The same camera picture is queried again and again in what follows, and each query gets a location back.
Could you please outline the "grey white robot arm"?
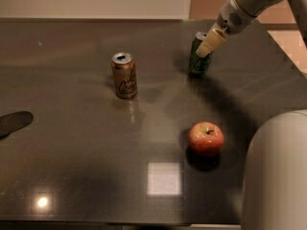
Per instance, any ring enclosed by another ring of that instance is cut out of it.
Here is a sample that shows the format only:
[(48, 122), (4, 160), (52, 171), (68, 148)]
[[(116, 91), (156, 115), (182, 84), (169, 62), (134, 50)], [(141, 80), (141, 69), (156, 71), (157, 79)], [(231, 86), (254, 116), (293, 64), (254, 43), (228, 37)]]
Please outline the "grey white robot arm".
[[(227, 0), (196, 51), (203, 58), (282, 0)], [(307, 0), (287, 0), (307, 37)], [(287, 106), (257, 128), (248, 146), (241, 230), (307, 230), (307, 109)]]

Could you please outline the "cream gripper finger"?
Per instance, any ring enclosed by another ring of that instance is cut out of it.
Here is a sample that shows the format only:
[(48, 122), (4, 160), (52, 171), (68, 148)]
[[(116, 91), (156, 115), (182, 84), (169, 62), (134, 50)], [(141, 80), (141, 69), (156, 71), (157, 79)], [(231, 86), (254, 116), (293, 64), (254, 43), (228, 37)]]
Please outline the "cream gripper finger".
[(213, 51), (222, 46), (226, 41), (225, 32), (220, 29), (212, 29), (198, 47), (196, 54), (200, 58), (205, 58)]

